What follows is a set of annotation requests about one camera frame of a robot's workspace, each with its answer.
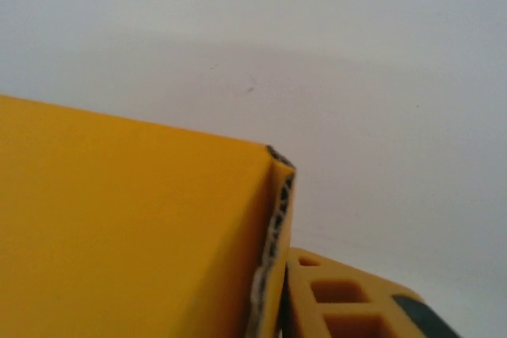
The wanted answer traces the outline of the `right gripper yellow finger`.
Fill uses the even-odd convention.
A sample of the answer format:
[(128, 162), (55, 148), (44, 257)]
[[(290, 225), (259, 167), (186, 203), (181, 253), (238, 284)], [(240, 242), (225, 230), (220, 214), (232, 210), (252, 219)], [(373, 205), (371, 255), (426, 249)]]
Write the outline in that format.
[(304, 249), (283, 301), (280, 338), (462, 338), (411, 289)]

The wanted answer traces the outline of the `orange cardboard box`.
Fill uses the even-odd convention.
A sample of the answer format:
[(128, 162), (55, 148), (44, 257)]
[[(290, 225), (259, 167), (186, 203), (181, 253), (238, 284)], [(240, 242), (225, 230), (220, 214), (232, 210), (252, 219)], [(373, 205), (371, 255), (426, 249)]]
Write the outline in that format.
[(295, 166), (0, 96), (0, 338), (278, 338)]

